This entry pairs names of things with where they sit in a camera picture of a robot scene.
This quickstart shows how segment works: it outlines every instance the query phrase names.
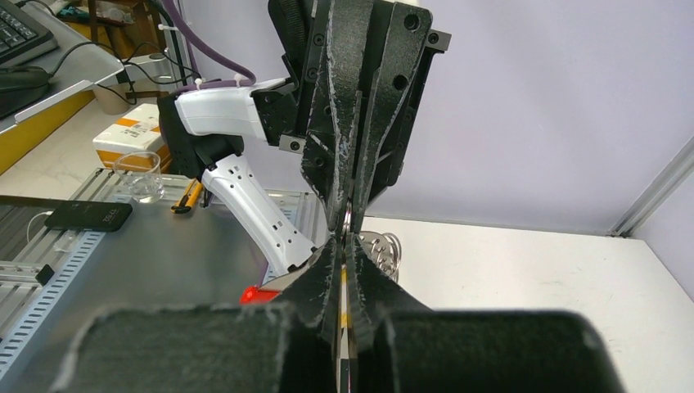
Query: white wall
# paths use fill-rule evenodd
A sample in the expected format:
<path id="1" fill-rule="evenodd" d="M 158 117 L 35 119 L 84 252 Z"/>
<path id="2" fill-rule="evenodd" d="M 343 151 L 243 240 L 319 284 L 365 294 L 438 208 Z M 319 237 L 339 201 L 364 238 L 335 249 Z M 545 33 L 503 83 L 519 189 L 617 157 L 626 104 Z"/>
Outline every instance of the white wall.
<path id="1" fill-rule="evenodd" d="M 694 174 L 689 175 L 634 236 L 646 241 L 694 300 Z"/>
<path id="2" fill-rule="evenodd" d="M 286 75 L 265 1 L 184 2 L 214 47 Z M 694 135 L 691 0 L 421 4 L 453 41 L 372 213 L 606 233 Z M 298 156 L 248 153 L 267 187 L 304 186 Z"/>

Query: computer mouse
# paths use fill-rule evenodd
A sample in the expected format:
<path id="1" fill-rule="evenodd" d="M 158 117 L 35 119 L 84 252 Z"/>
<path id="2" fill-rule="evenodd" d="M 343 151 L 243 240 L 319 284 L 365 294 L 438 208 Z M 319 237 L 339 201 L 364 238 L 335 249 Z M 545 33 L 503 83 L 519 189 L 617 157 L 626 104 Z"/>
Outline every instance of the computer mouse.
<path id="1" fill-rule="evenodd" d="M 48 72 L 34 65 L 0 68 L 0 119 L 41 99 L 49 80 Z"/>

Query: orange tape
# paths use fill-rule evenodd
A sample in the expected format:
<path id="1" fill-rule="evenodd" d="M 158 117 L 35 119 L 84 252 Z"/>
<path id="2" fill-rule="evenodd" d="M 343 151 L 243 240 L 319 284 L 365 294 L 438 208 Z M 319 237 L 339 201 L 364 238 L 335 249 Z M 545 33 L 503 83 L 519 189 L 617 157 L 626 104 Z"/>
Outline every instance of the orange tape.
<path id="1" fill-rule="evenodd" d="M 118 121 L 115 122 L 117 125 L 122 125 L 124 127 L 132 127 L 135 124 L 139 123 L 137 120 L 132 120 L 132 119 L 126 119 L 124 117 L 121 117 L 118 119 Z"/>

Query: silver table surface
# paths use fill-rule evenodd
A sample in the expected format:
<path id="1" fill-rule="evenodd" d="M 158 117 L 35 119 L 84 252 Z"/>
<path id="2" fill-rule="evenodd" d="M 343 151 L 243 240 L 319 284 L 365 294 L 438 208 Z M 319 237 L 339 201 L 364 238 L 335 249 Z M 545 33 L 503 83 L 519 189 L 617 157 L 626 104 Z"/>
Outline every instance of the silver table surface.
<path id="1" fill-rule="evenodd" d="M 88 199 L 109 200 L 123 191 L 117 183 L 117 177 L 109 176 L 109 172 L 97 173 L 76 196 L 87 199 L 80 196 L 88 194 Z M 89 259 L 92 267 L 86 279 L 73 291 L 71 301 L 13 391 L 46 391 L 73 335 L 104 309 L 124 305 L 237 304 L 246 287 L 263 279 L 265 258 L 224 206 L 196 207 L 191 214 L 181 216 L 170 212 L 187 183 L 185 178 L 166 178 L 163 201 L 135 205 L 126 224 L 101 240 Z M 316 226 L 320 219 L 314 196 L 299 192 L 270 195 L 283 210 L 295 209 L 297 228 L 315 238 L 320 232 Z M 52 242 L 46 237 L 55 231 L 46 232 L 29 255 L 39 253 L 52 258 L 53 252 L 46 250 Z"/>

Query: purple cable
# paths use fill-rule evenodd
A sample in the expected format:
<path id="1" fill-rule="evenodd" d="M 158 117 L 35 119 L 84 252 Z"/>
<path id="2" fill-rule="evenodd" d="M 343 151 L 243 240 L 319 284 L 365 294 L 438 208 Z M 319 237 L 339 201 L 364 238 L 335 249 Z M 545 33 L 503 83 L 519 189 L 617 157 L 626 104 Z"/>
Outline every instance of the purple cable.
<path id="1" fill-rule="evenodd" d="M 161 3 L 164 6 L 164 9 L 166 9 L 166 11 L 169 13 L 169 16 L 171 16 L 173 24 L 178 28 L 178 31 L 180 31 L 181 34 L 183 34 L 183 37 L 185 37 L 188 42 L 195 45 L 195 47 L 197 47 L 200 50 L 200 52 L 202 52 L 210 59 L 217 61 L 219 64 L 227 67 L 229 70 L 232 70 L 238 74 L 245 76 L 248 79 L 247 81 L 250 82 L 247 85 L 252 86 L 255 84 L 255 75 L 252 72 L 250 72 L 250 70 L 219 54 L 213 48 L 208 46 L 200 37 L 198 37 L 193 32 L 193 30 L 191 30 L 190 27 L 188 27 L 188 24 L 183 19 L 181 14 L 178 12 L 178 9 L 174 4 L 174 0 L 161 0 Z M 246 82 L 241 81 L 241 85 L 246 86 Z"/>

